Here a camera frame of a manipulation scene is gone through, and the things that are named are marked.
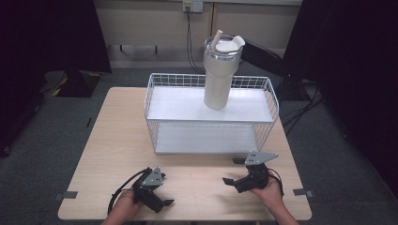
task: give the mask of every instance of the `gray carpet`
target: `gray carpet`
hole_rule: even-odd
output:
[[[52,97],[47,92],[38,113],[10,146],[10,156],[0,158],[0,224],[99,224],[60,220],[61,202],[54,195],[68,188],[107,91],[113,86],[146,86],[153,72],[195,73],[188,67],[114,68],[114,74],[102,75],[91,98]],[[282,80],[246,64],[237,75],[266,75],[274,86]],[[47,74],[48,86],[61,76]],[[305,104],[283,101],[283,123]],[[287,139],[303,186],[315,195],[309,199],[313,217],[300,224],[398,224],[397,201],[368,160],[344,138],[342,125],[325,102],[303,114]]]

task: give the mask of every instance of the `black curtain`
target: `black curtain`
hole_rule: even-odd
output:
[[[0,31],[1,153],[31,114],[47,72],[112,71],[93,1],[2,1]]]
[[[303,0],[283,62],[319,82],[350,140],[398,196],[398,2]]]

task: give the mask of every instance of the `white tumbler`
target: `white tumbler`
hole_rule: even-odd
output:
[[[244,44],[242,37],[221,35],[221,31],[205,41],[204,102],[210,109],[221,110],[226,106],[232,78],[237,72]]]

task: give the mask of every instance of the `black cable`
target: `black cable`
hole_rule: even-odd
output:
[[[146,170],[150,170],[150,168],[146,168],[144,170],[139,171],[138,173],[136,173],[135,175],[133,175],[129,180],[127,180],[117,191],[115,191],[115,193],[112,195],[111,200],[109,201],[109,205],[108,205],[108,215],[111,213],[112,209],[114,208],[114,203],[115,200],[117,198],[117,196],[120,194],[120,192],[122,192],[123,190],[132,190],[131,188],[129,189],[123,189],[123,187],[128,184],[132,179],[134,179],[135,177],[137,177],[139,174],[144,173]]]
[[[187,30],[187,54],[188,54],[188,62],[190,63],[191,67],[193,70],[195,70],[197,73],[205,73],[202,69],[197,67],[193,61],[193,55],[192,55],[192,40],[191,40],[191,18],[190,18],[190,8],[185,7],[187,11],[187,19],[188,19],[188,30]]]
[[[269,175],[269,177],[274,178],[274,179],[278,182],[278,184],[279,184],[279,189],[280,189],[281,194],[282,194],[282,196],[283,196],[283,195],[284,195],[284,192],[283,192],[282,178],[279,176],[278,172],[276,172],[275,170],[273,170],[273,169],[271,169],[271,168],[268,168],[268,169],[269,169],[270,171],[276,173],[276,175],[278,176],[278,177],[276,177],[276,176],[271,175],[271,174]]]
[[[307,111],[309,111],[312,107],[316,106],[317,104],[319,104],[319,103],[322,101],[323,98],[320,98],[316,103],[314,103],[314,100],[315,100],[315,98],[316,98],[316,94],[317,94],[318,91],[319,91],[319,86],[320,86],[320,85],[318,85],[318,86],[316,87],[314,96],[311,98],[310,102],[309,102],[305,107],[303,107],[301,110],[299,110],[299,111],[301,111],[301,112],[300,112],[300,113],[297,113],[295,116],[293,116],[292,118],[290,118],[290,120],[288,120],[287,122],[285,122],[285,123],[283,124],[283,127],[284,127],[284,126],[286,126],[287,124],[289,124],[290,122],[292,122],[294,119],[296,119],[296,121],[293,123],[293,125],[290,127],[290,129],[288,129],[288,130],[285,132],[285,135],[286,135],[286,136],[290,133],[290,131],[293,129],[293,127],[296,125],[296,123],[299,121],[299,119],[301,118],[301,116],[302,116],[303,114],[305,114],[305,113],[306,113]]]

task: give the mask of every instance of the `white shelf liner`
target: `white shelf liner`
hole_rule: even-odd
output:
[[[155,87],[147,119],[162,122],[207,121],[273,123],[264,90],[234,89],[222,110],[204,103],[203,87]]]
[[[258,151],[252,125],[200,127],[161,123],[155,152],[157,154],[229,154]]]

